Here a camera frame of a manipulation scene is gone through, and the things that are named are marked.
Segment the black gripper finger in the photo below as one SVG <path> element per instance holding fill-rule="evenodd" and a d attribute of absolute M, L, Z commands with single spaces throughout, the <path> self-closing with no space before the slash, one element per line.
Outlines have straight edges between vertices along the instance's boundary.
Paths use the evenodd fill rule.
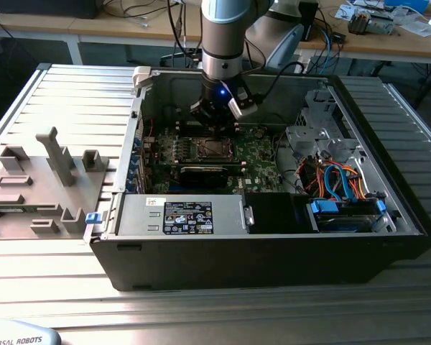
<path fill-rule="evenodd" d="M 236 119 L 230 110 L 222 110 L 217 117 L 217 134 L 234 137 L 236 134 Z"/>
<path fill-rule="evenodd" d="M 211 134 L 216 134 L 218 125 L 210 104 L 199 100 L 190 106 L 190 114 Z"/>

